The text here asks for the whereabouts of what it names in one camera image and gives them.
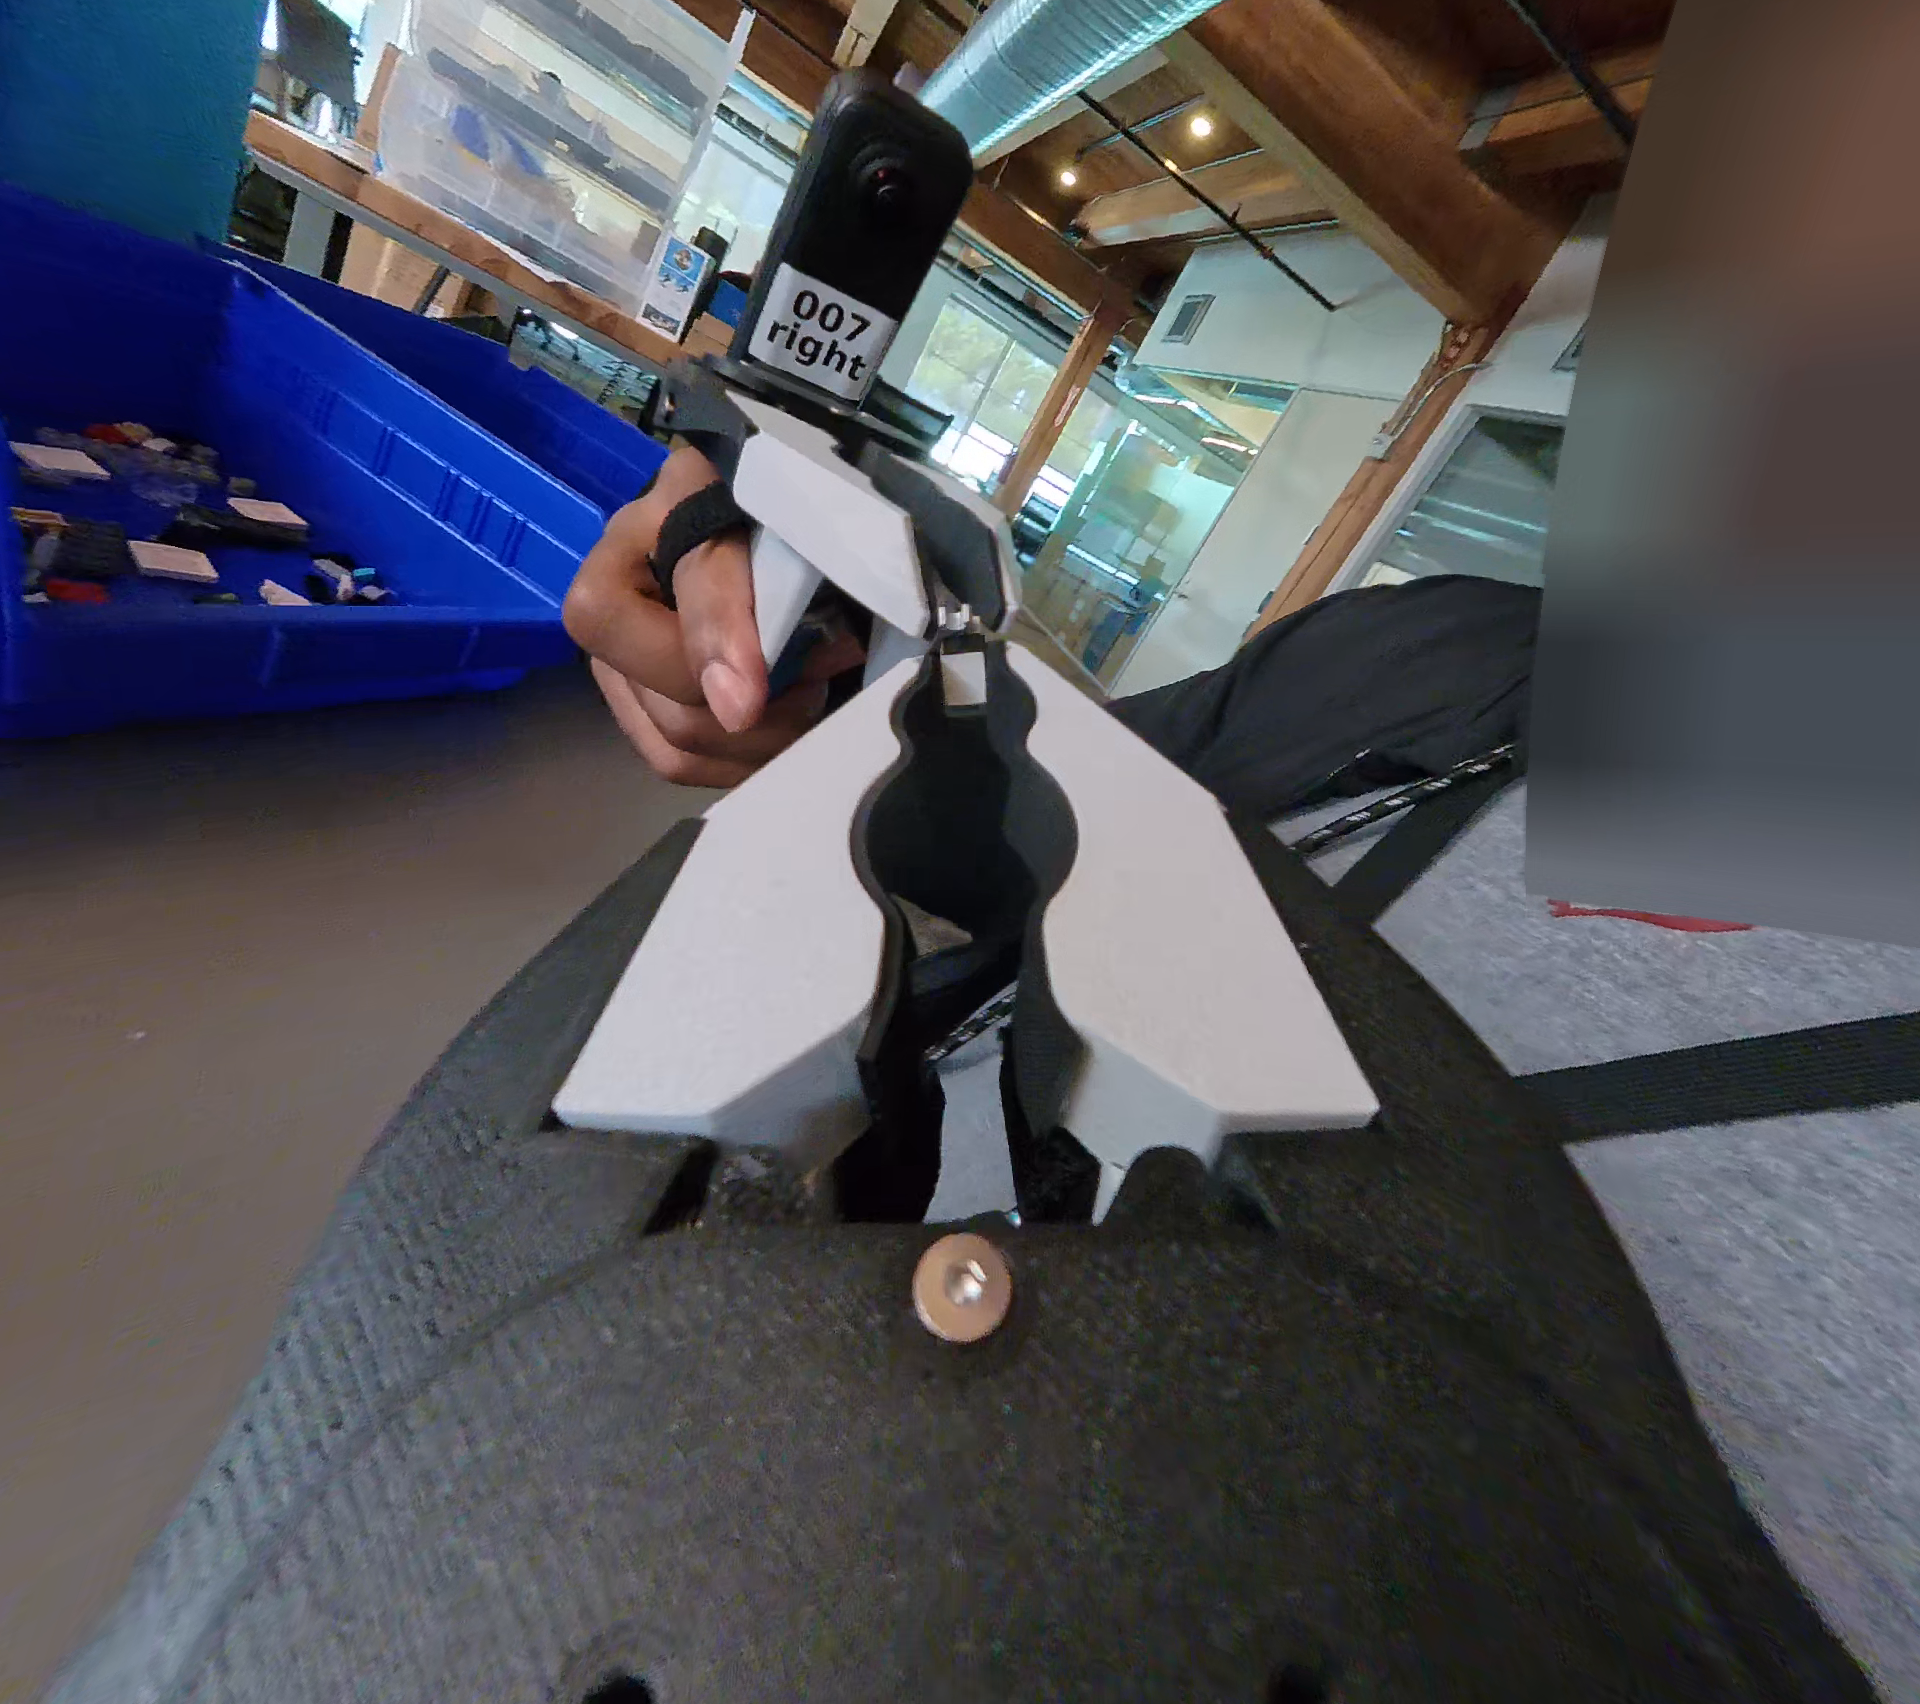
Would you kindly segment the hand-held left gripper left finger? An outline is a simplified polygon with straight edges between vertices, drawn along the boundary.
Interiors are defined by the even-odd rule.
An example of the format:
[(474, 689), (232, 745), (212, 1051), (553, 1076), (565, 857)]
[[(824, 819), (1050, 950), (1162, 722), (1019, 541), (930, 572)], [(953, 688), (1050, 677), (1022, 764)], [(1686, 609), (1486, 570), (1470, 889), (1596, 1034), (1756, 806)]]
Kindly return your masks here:
[(552, 1096), (561, 1128), (772, 1152), (831, 1170), (848, 1215), (928, 1211), (939, 1092), (861, 1062), (902, 932), (854, 832), (937, 686), (933, 654), (889, 665), (707, 807)]

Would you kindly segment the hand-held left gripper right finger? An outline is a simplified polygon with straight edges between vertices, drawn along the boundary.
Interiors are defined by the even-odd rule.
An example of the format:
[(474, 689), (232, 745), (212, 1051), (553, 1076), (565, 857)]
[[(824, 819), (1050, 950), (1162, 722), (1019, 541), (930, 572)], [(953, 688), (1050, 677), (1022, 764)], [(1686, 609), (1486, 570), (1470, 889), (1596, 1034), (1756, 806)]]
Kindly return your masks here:
[(1222, 804), (1031, 654), (983, 681), (1031, 881), (1001, 1043), (1019, 1217), (1096, 1222), (1158, 1150), (1367, 1128), (1380, 1096)]

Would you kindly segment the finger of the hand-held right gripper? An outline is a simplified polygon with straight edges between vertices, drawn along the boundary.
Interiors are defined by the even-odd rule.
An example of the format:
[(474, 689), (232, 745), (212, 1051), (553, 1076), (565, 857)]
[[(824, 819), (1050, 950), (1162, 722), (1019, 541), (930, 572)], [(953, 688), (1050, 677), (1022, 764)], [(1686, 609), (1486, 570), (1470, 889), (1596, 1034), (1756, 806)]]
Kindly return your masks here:
[(756, 424), (732, 470), (752, 524), (756, 631), (789, 639), (822, 583), (880, 623), (923, 636), (923, 568), (914, 519), (812, 424)]
[(910, 519), (930, 578), (989, 636), (1010, 636), (1022, 576), (1008, 518), (945, 468), (875, 459), (875, 491)]

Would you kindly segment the person's right hand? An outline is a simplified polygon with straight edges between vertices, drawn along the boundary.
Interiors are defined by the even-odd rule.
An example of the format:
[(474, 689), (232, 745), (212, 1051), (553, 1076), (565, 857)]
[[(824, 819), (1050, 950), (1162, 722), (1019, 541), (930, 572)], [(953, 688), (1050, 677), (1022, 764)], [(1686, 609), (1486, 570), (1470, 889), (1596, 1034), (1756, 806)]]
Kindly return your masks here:
[(715, 482), (697, 447), (673, 447), (647, 491), (605, 522), (561, 606), (565, 634), (635, 754), (660, 779), (704, 790), (734, 787), (783, 754), (866, 662), (859, 631), (829, 622), (796, 680), (770, 692), (744, 530), (690, 547), (673, 600), (660, 596), (660, 530)]

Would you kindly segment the clear plastic drawer organizer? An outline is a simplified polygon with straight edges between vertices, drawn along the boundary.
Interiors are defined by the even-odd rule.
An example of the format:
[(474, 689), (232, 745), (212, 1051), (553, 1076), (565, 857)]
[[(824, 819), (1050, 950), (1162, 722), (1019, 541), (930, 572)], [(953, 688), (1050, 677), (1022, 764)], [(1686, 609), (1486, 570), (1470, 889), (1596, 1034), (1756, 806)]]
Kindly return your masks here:
[(639, 318), (754, 28), (673, 0), (410, 0), (381, 177)]

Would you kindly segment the blue plastic bin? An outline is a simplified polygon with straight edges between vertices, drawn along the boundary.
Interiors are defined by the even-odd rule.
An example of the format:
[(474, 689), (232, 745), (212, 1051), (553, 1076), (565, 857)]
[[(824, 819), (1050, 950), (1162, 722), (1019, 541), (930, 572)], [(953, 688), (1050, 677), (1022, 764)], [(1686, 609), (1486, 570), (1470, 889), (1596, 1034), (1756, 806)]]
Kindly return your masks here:
[[(499, 689), (573, 656), (591, 506), (241, 264), (3, 188), (3, 739)], [(131, 420), (209, 443), (389, 608), (18, 593), (8, 443)]]
[(549, 371), (516, 365), (503, 344), (241, 249), (223, 254), (601, 516), (644, 496), (657, 479), (666, 452), (656, 440)]

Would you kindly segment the person's grey sweatshirt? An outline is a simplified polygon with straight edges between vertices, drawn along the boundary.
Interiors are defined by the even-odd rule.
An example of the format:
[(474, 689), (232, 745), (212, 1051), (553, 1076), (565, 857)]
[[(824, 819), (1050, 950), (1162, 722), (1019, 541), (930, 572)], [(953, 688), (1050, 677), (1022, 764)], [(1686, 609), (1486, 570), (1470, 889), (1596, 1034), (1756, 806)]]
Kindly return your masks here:
[(1915, 1700), (1915, 943), (1524, 883), (1526, 787), (1264, 834), (1380, 1113), (1231, 1193), (1343, 1306), (1569, 1411), (1781, 1700)]

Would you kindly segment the pile of toy bricks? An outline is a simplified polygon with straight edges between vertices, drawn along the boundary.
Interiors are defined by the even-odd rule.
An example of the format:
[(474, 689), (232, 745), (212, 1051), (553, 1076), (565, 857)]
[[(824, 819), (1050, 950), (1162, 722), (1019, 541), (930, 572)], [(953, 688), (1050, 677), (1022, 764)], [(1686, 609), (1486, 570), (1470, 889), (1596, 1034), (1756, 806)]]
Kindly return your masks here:
[(42, 426), (8, 441), (16, 593), (27, 608), (105, 608), (130, 587), (197, 608), (389, 608), (386, 572), (323, 547), (311, 522), (203, 440), (135, 420)]

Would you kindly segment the large blue tote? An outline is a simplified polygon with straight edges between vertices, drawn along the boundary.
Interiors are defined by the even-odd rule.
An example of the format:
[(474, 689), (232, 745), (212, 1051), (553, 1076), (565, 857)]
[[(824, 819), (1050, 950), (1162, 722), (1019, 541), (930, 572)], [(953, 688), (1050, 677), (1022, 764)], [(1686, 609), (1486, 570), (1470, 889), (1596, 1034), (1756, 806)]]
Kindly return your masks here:
[(1, 0), (1, 180), (194, 249), (227, 238), (269, 0)]

